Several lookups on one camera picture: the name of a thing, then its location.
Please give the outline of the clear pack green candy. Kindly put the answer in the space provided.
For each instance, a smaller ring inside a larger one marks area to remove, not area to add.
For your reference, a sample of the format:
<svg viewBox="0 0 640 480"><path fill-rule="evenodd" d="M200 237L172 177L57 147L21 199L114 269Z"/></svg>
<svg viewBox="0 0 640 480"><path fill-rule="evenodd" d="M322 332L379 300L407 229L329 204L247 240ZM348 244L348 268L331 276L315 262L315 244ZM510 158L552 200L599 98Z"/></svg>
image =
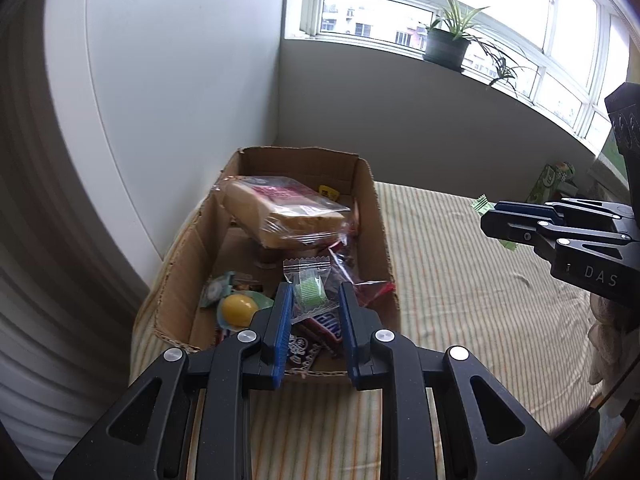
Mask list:
<svg viewBox="0 0 640 480"><path fill-rule="evenodd" d="M331 260L328 256L283 261L285 281L293 287L293 324L326 314L337 307L336 300L326 291L330 274Z"/></svg>

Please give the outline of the clear red-edged dried fruit bag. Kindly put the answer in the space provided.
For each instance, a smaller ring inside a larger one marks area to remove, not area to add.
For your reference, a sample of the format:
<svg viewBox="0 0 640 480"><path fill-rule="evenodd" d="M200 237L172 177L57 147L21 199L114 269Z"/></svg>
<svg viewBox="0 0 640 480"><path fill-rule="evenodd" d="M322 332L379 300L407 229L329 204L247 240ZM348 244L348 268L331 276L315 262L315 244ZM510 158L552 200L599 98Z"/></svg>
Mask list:
<svg viewBox="0 0 640 480"><path fill-rule="evenodd" d="M270 270L282 266L285 259L314 258L329 255L329 252L339 252L347 248L340 240L330 246L311 247L305 249L270 249L259 245L254 246L253 262L259 269Z"/></svg>

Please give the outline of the green carton box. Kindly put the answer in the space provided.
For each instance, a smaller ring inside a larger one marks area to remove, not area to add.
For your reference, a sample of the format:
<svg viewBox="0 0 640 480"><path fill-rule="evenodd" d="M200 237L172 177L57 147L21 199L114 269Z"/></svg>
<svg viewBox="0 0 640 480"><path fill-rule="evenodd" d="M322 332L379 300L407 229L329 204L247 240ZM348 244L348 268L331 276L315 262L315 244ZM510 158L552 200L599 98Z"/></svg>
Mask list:
<svg viewBox="0 0 640 480"><path fill-rule="evenodd" d="M574 177L575 168L568 162L545 164L533 188L530 190L526 202L543 204L548 202L561 183Z"/></svg>

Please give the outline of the yellow egg-shaped candy pack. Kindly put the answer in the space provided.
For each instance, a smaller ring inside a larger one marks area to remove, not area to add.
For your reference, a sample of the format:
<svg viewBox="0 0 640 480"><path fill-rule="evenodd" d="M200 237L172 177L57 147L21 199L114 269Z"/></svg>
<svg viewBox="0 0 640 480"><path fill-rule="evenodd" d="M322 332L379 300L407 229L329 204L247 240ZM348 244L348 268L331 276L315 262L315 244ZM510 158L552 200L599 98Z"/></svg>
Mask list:
<svg viewBox="0 0 640 480"><path fill-rule="evenodd" d="M245 330L254 315L260 310L270 309L273 300L254 290L235 290L218 302L216 321L222 330L238 332Z"/></svg>

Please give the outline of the black white patterned snack pack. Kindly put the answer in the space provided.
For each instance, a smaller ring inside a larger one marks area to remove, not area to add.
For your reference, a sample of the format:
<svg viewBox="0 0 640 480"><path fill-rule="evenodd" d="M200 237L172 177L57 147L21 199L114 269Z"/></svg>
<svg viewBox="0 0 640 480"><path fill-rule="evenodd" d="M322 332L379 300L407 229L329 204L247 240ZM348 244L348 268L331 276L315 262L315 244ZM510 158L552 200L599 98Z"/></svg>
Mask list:
<svg viewBox="0 0 640 480"><path fill-rule="evenodd" d="M306 373L314 366L322 350L317 341L292 333L288 338L288 366L291 370Z"/></svg>

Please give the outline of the green candy packet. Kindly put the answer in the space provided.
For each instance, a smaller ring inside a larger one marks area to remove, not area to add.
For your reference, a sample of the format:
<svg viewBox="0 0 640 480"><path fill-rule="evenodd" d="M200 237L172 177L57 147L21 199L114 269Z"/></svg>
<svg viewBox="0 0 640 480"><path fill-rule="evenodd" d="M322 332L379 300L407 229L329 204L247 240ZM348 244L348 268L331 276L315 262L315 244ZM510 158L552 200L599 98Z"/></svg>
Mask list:
<svg viewBox="0 0 640 480"><path fill-rule="evenodd" d="M485 195L481 195L476 200L473 200L471 205L473 210L480 216L480 218L488 216L488 220L485 222L486 226L498 232L500 229L500 218L492 212L495 209L495 206L496 204L491 203ZM513 240L505 240L504 238L499 238L498 242L503 248L509 249L511 252L515 252L516 248L518 248L518 244L516 244Z"/></svg>

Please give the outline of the snickers bar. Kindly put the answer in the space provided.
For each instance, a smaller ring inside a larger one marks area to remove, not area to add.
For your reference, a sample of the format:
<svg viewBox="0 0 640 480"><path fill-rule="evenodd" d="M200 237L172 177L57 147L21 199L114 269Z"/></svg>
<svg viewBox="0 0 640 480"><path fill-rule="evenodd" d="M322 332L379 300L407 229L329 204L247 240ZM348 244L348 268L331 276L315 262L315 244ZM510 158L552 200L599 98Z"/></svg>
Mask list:
<svg viewBox="0 0 640 480"><path fill-rule="evenodd" d="M305 318L295 323L294 327L326 348L336 349L343 343L341 321L334 312Z"/></svg>

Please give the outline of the teal round candy pack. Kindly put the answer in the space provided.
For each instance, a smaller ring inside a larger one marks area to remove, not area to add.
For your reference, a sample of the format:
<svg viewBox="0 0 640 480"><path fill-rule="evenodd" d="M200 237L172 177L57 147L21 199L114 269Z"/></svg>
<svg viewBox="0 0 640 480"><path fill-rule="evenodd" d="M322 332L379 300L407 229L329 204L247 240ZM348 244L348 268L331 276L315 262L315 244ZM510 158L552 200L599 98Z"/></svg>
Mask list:
<svg viewBox="0 0 640 480"><path fill-rule="evenodd" d="M211 276L203 286L198 306L206 309L215 307L221 299L249 290L250 292L262 292L264 286L255 280L250 274L228 271L218 276Z"/></svg>

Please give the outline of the striped table cloth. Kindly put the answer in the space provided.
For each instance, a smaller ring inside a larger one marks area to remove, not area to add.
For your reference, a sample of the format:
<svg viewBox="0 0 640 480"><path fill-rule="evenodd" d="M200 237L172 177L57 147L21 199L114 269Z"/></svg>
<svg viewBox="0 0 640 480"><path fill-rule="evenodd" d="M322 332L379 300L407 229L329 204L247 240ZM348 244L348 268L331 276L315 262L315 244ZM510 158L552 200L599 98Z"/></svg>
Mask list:
<svg viewBox="0 0 640 480"><path fill-rule="evenodd" d="M532 248L486 237L467 197L384 182L374 190L401 333L429 349L468 348L545 430L584 408L594 393L589 295L552 278ZM374 479L381 415L380 394L344 377L288 378L255 393L253 474Z"/></svg>

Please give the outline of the bagged sliced bread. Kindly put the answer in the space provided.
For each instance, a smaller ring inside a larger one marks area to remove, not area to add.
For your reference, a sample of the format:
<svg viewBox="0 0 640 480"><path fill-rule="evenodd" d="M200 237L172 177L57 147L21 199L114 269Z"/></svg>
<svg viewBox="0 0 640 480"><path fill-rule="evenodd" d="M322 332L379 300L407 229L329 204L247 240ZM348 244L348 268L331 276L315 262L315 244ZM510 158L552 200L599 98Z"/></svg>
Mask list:
<svg viewBox="0 0 640 480"><path fill-rule="evenodd" d="M235 223L267 249L330 246L352 229L349 207L288 177L231 176L214 191Z"/></svg>

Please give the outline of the brown cardboard box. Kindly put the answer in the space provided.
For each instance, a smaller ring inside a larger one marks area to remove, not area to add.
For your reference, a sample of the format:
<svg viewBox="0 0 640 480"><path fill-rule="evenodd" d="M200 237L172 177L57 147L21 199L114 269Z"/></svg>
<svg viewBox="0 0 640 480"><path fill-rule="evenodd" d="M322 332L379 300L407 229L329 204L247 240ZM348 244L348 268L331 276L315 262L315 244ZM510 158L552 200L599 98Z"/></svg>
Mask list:
<svg viewBox="0 0 640 480"><path fill-rule="evenodd" d="M365 159L326 148L253 146L236 151L221 174L290 177L310 188L334 188L341 202L357 211L357 237L349 246L359 278L394 278L378 193ZM206 281L238 271L273 295L283 280L285 257L260 248L222 208L216 193L209 192L177 235L150 293L155 333L189 352L213 347L221 340L216 315L198 305Z"/></svg>

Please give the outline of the yellow candy wrapper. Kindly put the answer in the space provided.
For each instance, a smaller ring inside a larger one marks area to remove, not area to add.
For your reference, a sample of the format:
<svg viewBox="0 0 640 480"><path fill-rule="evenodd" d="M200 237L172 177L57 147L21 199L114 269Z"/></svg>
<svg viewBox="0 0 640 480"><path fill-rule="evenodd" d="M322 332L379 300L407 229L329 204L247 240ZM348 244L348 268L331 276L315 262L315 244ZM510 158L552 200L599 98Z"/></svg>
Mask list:
<svg viewBox="0 0 640 480"><path fill-rule="evenodd" d="M341 196L340 192L338 192L335 188L331 188L327 185L320 185L318 188L318 192L320 195L328 198L329 200L334 200L334 202L337 202Z"/></svg>

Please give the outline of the potted spider plant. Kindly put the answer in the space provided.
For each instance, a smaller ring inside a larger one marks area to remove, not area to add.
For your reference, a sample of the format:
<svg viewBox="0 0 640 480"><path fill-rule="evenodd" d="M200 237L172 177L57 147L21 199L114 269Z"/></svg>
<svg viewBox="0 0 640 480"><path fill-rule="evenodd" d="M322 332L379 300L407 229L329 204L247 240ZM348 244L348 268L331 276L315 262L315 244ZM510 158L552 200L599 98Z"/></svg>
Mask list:
<svg viewBox="0 0 640 480"><path fill-rule="evenodd" d="M520 70L521 66L515 65L514 58L505 50L473 32L476 17L486 10L486 6L471 8L458 0L444 1L431 23L425 27L424 61L461 74L466 51L471 44L477 44L490 59L496 72L488 86L492 87L502 82L513 92L518 92L514 81L518 78L516 71Z"/></svg>

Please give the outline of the white window frame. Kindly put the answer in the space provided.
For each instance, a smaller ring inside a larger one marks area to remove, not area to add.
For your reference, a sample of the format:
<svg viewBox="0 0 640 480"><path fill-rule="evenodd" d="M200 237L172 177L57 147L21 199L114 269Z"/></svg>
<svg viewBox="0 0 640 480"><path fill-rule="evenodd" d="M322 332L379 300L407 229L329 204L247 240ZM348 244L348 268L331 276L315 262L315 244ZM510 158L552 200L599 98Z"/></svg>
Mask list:
<svg viewBox="0 0 640 480"><path fill-rule="evenodd" d="M627 76L632 33L613 0L288 0L285 33L419 56L427 31L462 32L466 76L550 118L590 152L604 99Z"/></svg>

